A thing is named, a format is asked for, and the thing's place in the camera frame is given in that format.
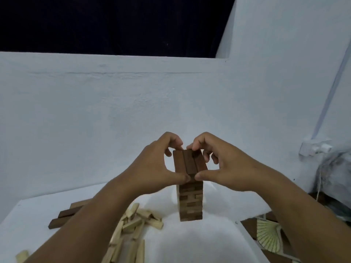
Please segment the jenga tower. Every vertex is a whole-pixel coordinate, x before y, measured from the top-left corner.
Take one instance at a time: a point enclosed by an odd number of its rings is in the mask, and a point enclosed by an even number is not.
[[[194,179],[197,172],[207,170],[201,150],[174,150],[173,159],[175,171],[191,177],[190,182],[177,186],[180,221],[201,220],[204,182]]]

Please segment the forearm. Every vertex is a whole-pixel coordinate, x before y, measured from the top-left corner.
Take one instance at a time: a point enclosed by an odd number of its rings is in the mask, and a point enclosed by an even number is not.
[[[349,262],[351,230],[288,178],[272,170],[257,193],[303,262]]]
[[[117,176],[26,262],[100,262],[118,221],[135,197],[123,176]]]

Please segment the left hand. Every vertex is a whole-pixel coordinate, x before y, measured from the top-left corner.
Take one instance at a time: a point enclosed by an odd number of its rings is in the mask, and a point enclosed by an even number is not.
[[[168,148],[183,149],[183,141],[176,134],[164,133],[158,140],[147,145],[134,162],[116,178],[122,178],[138,195],[155,193],[166,186],[190,181],[186,173],[169,171],[164,154],[171,157]]]

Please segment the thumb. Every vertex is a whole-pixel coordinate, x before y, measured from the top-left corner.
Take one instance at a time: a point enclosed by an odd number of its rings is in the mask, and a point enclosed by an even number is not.
[[[169,183],[171,185],[185,184],[189,181],[190,176],[187,173],[169,171]]]
[[[198,172],[195,175],[195,180],[197,181],[211,181],[217,183],[218,181],[218,175],[220,174],[221,170],[204,170],[201,172]]]

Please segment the white wall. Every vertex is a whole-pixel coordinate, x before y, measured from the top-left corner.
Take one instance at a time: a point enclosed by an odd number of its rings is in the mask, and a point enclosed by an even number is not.
[[[350,15],[351,0],[237,0],[229,59],[0,53],[0,220],[19,199],[108,181],[164,131],[213,132],[295,179]],[[265,209],[227,196],[243,216]]]

